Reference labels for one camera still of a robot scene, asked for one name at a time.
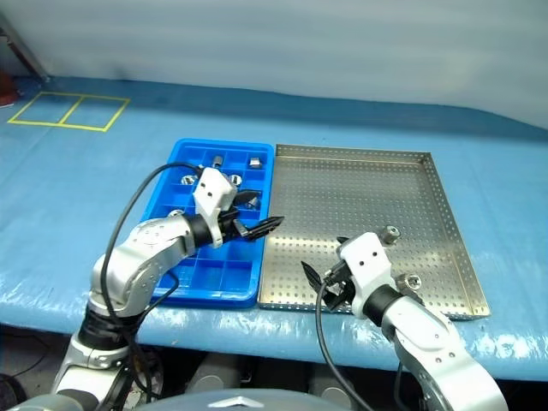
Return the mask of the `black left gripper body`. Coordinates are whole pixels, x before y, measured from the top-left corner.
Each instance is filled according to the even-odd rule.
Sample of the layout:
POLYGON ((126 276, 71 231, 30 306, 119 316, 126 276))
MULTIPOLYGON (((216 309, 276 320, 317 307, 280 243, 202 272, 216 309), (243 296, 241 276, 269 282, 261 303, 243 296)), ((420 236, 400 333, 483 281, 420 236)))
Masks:
POLYGON ((248 236, 249 229, 239 220, 239 214, 240 211, 237 208, 230 208, 219 213, 217 222, 223 242, 248 236))

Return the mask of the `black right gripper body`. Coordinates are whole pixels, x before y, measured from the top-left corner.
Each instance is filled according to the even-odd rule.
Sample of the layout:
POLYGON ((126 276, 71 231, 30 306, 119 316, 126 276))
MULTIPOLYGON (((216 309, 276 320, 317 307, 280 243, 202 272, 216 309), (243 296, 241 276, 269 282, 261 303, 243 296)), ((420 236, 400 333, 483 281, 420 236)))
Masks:
POLYGON ((347 263, 336 263, 325 273, 323 280, 325 290, 322 300, 330 311, 343 305, 349 305, 354 299, 354 283, 347 263))

